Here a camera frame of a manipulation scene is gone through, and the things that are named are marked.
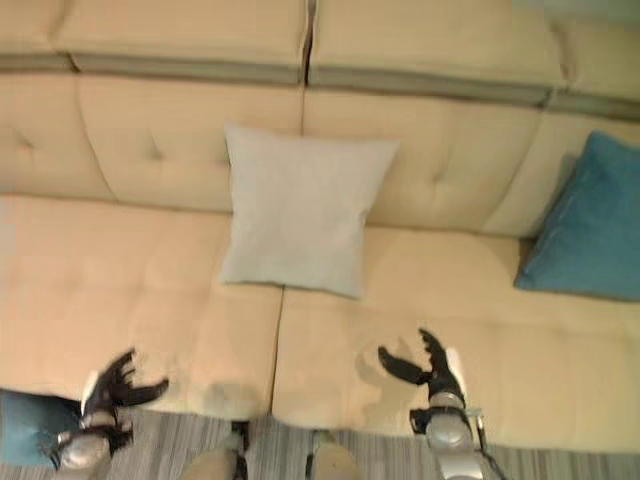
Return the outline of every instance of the blue object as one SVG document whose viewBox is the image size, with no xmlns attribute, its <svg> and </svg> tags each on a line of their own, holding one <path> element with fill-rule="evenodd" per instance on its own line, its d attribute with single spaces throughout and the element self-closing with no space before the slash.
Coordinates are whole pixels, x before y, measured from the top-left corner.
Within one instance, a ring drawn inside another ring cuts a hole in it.
<svg viewBox="0 0 640 480">
<path fill-rule="evenodd" d="M 640 301 L 640 148 L 589 136 L 515 285 Z"/>
<path fill-rule="evenodd" d="M 43 449 L 55 445 L 58 433 L 78 427 L 72 402 L 0 390 L 0 462 L 53 467 Z"/>
</svg>

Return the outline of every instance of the tufted cushion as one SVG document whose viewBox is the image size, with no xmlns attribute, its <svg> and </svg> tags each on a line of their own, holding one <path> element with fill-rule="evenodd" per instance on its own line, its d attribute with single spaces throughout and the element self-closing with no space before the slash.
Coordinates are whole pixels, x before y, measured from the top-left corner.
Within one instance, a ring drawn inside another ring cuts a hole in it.
<svg viewBox="0 0 640 480">
<path fill-rule="evenodd" d="M 0 0 L 0 54 L 51 53 L 65 0 Z"/>
<path fill-rule="evenodd" d="M 76 77 L 0 76 L 0 190 L 109 199 L 87 141 Z"/>
<path fill-rule="evenodd" d="M 305 93 L 305 135 L 400 141 L 369 216 L 390 226 L 532 236 L 594 129 L 640 140 L 637 123 L 433 98 Z"/>
<path fill-rule="evenodd" d="M 0 385 L 77 399 L 135 346 L 140 382 L 171 380 L 154 409 L 269 410 L 281 290 L 216 282 L 230 217 L 22 196 L 0 215 Z"/>
<path fill-rule="evenodd" d="M 536 103 L 560 64 L 544 15 L 509 0 L 319 0 L 309 78 Z"/>
<path fill-rule="evenodd" d="M 122 202 L 230 211 L 225 121 L 299 133 L 296 88 L 82 76 L 87 134 Z"/>
<path fill-rule="evenodd" d="M 297 83 L 299 0 L 77 0 L 56 40 L 84 70 Z"/>
<path fill-rule="evenodd" d="M 514 289 L 514 239 L 370 227 L 364 245 L 360 302 L 285 291 L 278 419 L 411 435 L 426 391 L 385 374 L 376 349 L 426 368 L 427 326 L 459 350 L 490 441 L 640 452 L 640 304 Z"/>
<path fill-rule="evenodd" d="M 640 26 L 579 17 L 557 25 L 572 62 L 570 91 L 640 102 Z"/>
</svg>

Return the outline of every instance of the striped carpet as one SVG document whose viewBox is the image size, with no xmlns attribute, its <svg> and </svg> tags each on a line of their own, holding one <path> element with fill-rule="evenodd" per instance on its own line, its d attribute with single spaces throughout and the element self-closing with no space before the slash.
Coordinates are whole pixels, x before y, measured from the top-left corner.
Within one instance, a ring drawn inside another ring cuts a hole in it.
<svg viewBox="0 0 640 480">
<path fill-rule="evenodd" d="M 229 424 L 193 415 L 136 411 L 135 444 L 119 453 L 109 480 L 177 480 L 198 453 L 216 445 Z M 250 480 L 303 480 L 310 433 L 266 419 L 254 424 L 247 456 Z M 435 480 L 434 461 L 423 440 L 338 435 L 366 480 Z M 638 480 L 640 455 L 594 455 L 543 450 L 493 449 L 513 480 Z M 49 480 L 46 469 L 0 465 L 1 480 Z M 496 478 L 491 474 L 487 479 Z"/>
</svg>

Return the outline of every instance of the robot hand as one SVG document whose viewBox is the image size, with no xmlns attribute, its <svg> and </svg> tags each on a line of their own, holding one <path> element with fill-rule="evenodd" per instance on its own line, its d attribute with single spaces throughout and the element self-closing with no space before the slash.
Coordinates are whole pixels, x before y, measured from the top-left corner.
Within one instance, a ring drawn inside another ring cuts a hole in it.
<svg viewBox="0 0 640 480">
<path fill-rule="evenodd" d="M 420 329 L 419 332 L 425 350 L 431 354 L 430 371 L 394 357 L 384 347 L 378 349 L 380 363 L 388 373 L 400 380 L 429 386 L 429 408 L 411 410 L 409 419 L 414 433 L 427 436 L 442 477 L 445 480 L 482 479 L 482 470 L 474 455 L 473 433 L 465 411 L 462 378 L 452 371 L 448 352 L 438 339 L 428 330 Z"/>
<path fill-rule="evenodd" d="M 167 378 L 155 385 L 133 387 L 135 368 L 130 364 L 134 353 L 129 350 L 106 370 L 90 377 L 82 402 L 80 431 L 58 435 L 58 443 L 49 453 L 59 470 L 54 478 L 105 478 L 113 454 L 133 440 L 133 426 L 119 419 L 118 408 L 142 405 L 166 392 Z"/>
<path fill-rule="evenodd" d="M 391 355 L 385 347 L 378 348 L 378 358 L 384 369 L 400 380 L 414 385 L 429 385 L 429 399 L 443 392 L 458 397 L 466 406 L 464 394 L 456 375 L 449 368 L 447 352 L 440 341 L 428 330 L 419 330 L 427 353 L 431 354 L 431 371 L 423 371 L 419 366 Z"/>
</svg>

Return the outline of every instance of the fabric upholstery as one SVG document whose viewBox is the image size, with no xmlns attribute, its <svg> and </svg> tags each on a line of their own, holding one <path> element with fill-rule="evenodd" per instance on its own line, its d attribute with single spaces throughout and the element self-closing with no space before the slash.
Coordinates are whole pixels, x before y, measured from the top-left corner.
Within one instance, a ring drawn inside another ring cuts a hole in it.
<svg viewBox="0 0 640 480">
<path fill-rule="evenodd" d="M 344 85 L 351 87 L 365 74 L 379 75 L 384 90 L 382 72 L 507 86 L 564 84 L 544 15 L 508 0 L 319 0 L 317 8 L 312 84 L 335 83 L 332 69 L 362 71 L 351 74 L 353 85 Z"/>
<path fill-rule="evenodd" d="M 230 62 L 280 66 L 296 82 L 306 18 L 298 0 L 77 0 L 56 46 L 105 55 L 102 67 L 94 57 L 94 69 L 110 56 Z"/>
<path fill-rule="evenodd" d="M 297 88 L 81 76 L 87 134 L 125 203 L 231 210 L 225 121 L 300 132 Z"/>
<path fill-rule="evenodd" d="M 563 18 L 557 28 L 570 57 L 570 91 L 640 102 L 640 26 Z"/>
<path fill-rule="evenodd" d="M 640 302 L 639 247 L 640 147 L 594 132 L 516 285 Z"/>
<path fill-rule="evenodd" d="M 53 52 L 64 11 L 65 0 L 0 0 L 0 53 Z"/>
<path fill-rule="evenodd" d="M 435 98 L 307 91 L 304 135 L 400 149 L 369 216 L 386 226 L 535 235 L 591 131 L 640 124 Z"/>
<path fill-rule="evenodd" d="M 220 280 L 362 293 L 362 229 L 398 143 L 225 127 L 231 246 Z"/>
<path fill-rule="evenodd" d="M 230 217 L 17 195 L 0 214 L 4 388 L 78 399 L 133 346 L 140 383 L 171 380 L 150 408 L 269 410 L 282 292 L 218 284 Z"/>
<path fill-rule="evenodd" d="M 490 441 L 640 452 L 640 304 L 514 289 L 510 238 L 369 227 L 364 250 L 361 301 L 285 290 L 276 418 L 411 435 L 426 387 L 385 374 L 376 350 L 426 368 L 426 326 L 459 351 Z"/>
<path fill-rule="evenodd" d="M 87 140 L 76 81 L 0 76 L 0 191 L 112 198 Z"/>
</svg>

